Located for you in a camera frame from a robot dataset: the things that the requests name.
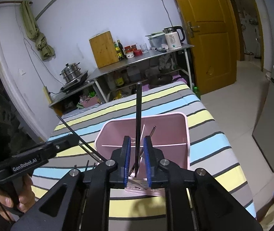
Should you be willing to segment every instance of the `striped tablecloth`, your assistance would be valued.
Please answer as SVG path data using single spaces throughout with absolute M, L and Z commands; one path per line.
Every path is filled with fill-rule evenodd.
M 67 116 L 65 121 L 82 138 L 94 147 L 94 140 L 104 123 L 111 119 L 135 117 L 136 95 L 109 102 Z M 254 217 L 252 194 L 226 136 L 200 100 L 183 82 L 175 82 L 142 94 L 142 116 L 167 112 L 187 115 L 190 136 L 190 169 L 205 168 L 221 183 Z M 67 135 L 61 123 L 50 140 Z M 34 171 L 33 191 L 42 197 L 75 164 L 85 170 L 87 160 L 94 160 L 79 146 L 63 151 L 43 167 Z M 109 227 L 119 230 L 166 230 L 164 197 L 147 197 L 112 189 L 110 194 Z

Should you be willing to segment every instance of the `wooden door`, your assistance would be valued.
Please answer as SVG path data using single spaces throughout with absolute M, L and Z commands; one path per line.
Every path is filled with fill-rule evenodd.
M 236 81 L 236 43 L 226 0 L 176 1 L 186 30 L 190 32 L 189 41 L 195 45 L 191 50 L 200 92 L 205 94 L 233 84 Z M 195 28 L 190 30 L 188 22 Z

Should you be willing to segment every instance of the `silver screw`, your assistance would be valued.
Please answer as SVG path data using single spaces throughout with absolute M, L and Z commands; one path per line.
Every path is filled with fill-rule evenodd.
M 197 169 L 197 174 L 200 175 L 200 176 L 203 176 L 205 175 L 207 172 L 205 171 L 205 169 L 202 169 L 202 168 L 198 168 Z
M 169 165 L 169 163 L 170 163 L 170 161 L 167 160 L 167 159 L 160 160 L 160 164 L 163 165 L 163 166 L 167 166 L 167 165 Z
M 76 175 L 78 175 L 78 174 L 79 174 L 78 169 L 72 169 L 72 170 L 70 171 L 70 176 L 76 176 Z
M 108 161 L 106 161 L 106 165 L 109 166 L 109 167 L 115 165 L 115 163 L 116 162 L 114 160 L 108 160 Z

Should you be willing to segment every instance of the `tied curtain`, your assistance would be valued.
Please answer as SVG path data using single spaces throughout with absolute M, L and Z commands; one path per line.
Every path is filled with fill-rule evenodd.
M 35 42 L 35 47 L 39 51 L 42 60 L 54 56 L 54 49 L 47 44 L 45 35 L 39 31 L 29 1 L 23 1 L 20 10 L 26 34 L 31 41 Z

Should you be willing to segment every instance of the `human hand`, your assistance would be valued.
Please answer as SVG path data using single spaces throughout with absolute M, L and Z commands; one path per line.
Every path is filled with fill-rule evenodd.
M 17 208 L 23 213 L 27 212 L 29 208 L 32 207 L 35 203 L 35 195 L 32 192 L 32 188 L 31 188 L 32 185 L 33 185 L 33 182 L 31 180 L 31 177 L 28 174 L 23 176 L 23 189 L 21 193 L 19 194 L 19 204 L 17 206 Z M 1 189 L 0 189 L 0 202 L 4 206 L 9 208 L 12 208 L 14 205 L 12 199 L 8 196 L 8 194 L 3 192 Z M 11 213 L 8 211 L 7 213 L 10 216 L 10 218 L 13 219 L 13 216 L 11 215 Z M 1 207 L 0 207 L 0 215 L 8 221 L 8 217 L 3 212 Z

